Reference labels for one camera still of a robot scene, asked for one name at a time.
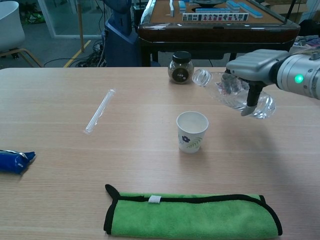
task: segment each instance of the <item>white label tag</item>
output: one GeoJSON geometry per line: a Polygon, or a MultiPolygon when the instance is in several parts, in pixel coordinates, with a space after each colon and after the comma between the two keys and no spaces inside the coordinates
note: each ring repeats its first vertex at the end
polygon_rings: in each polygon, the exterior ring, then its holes
{"type": "Polygon", "coordinates": [[[161,199],[161,196],[152,195],[151,197],[149,197],[148,202],[152,203],[152,204],[159,204],[160,203],[160,199],[161,199]]]}

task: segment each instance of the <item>plastic bottle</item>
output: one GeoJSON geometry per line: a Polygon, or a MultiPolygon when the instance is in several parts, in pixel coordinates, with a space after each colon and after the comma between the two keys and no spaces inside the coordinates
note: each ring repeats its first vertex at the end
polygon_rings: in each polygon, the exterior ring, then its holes
{"type": "MultiPolygon", "coordinates": [[[[195,84],[204,87],[211,97],[222,104],[241,112],[245,109],[249,91],[247,82],[232,74],[209,72],[205,69],[195,71],[192,80],[195,84]]],[[[266,119],[271,117],[275,111],[275,100],[262,91],[255,111],[249,116],[266,119]]]]}

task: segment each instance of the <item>plastic straw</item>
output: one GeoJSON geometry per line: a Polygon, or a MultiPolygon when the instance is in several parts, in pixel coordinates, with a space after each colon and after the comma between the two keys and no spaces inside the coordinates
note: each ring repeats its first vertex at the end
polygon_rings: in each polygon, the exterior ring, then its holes
{"type": "Polygon", "coordinates": [[[90,134],[92,133],[92,131],[94,130],[95,125],[98,124],[98,119],[102,116],[102,114],[104,113],[105,108],[107,107],[110,99],[113,97],[113,95],[116,93],[115,89],[110,89],[104,99],[102,100],[100,106],[98,107],[98,109],[96,110],[95,114],[93,115],[93,117],[91,118],[89,124],[86,126],[84,133],[86,134],[90,134]]]}

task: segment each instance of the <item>white chair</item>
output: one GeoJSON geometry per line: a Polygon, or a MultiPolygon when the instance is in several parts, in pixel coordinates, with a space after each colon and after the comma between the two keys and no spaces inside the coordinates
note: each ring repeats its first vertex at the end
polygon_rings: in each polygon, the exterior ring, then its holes
{"type": "Polygon", "coordinates": [[[25,40],[19,16],[19,3],[16,1],[0,2],[0,57],[20,54],[32,67],[32,63],[23,54],[26,53],[41,68],[43,64],[27,49],[18,48],[25,40]]]}

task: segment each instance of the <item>gray floor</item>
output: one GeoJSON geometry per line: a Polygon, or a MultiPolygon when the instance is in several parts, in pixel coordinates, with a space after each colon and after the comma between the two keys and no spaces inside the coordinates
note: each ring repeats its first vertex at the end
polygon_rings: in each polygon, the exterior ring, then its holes
{"type": "MultiPolygon", "coordinates": [[[[79,39],[61,39],[51,38],[47,25],[45,23],[24,25],[25,41],[21,48],[31,51],[42,63],[60,58],[72,58],[80,49],[79,39]]],[[[93,43],[97,39],[91,39],[91,43],[86,47],[85,52],[81,53],[78,58],[85,58],[93,50],[93,43]]],[[[159,63],[162,67],[169,65],[172,59],[172,52],[159,52],[159,63]]],[[[221,60],[192,60],[195,67],[224,67],[228,62],[229,54],[226,54],[221,60]]],[[[68,59],[55,60],[46,65],[49,68],[61,68],[67,63],[68,59]]],[[[11,56],[0,58],[0,69],[2,68],[29,68],[27,62],[21,57],[13,59],[11,56]]]]}

